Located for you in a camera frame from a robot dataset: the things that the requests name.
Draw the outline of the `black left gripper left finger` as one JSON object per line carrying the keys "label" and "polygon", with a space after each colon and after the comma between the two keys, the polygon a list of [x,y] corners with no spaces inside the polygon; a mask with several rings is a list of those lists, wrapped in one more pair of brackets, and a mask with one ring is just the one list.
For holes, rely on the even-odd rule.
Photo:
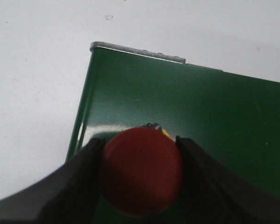
{"label": "black left gripper left finger", "polygon": [[0,200],[0,224],[90,224],[100,195],[104,139],[90,140],[39,182]]}

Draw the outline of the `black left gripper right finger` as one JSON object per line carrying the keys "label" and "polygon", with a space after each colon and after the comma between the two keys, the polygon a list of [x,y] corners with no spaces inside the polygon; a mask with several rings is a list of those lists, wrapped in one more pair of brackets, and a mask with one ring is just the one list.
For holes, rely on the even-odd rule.
{"label": "black left gripper right finger", "polygon": [[182,155],[181,208],[187,224],[280,224],[280,199],[223,167],[190,138]]}

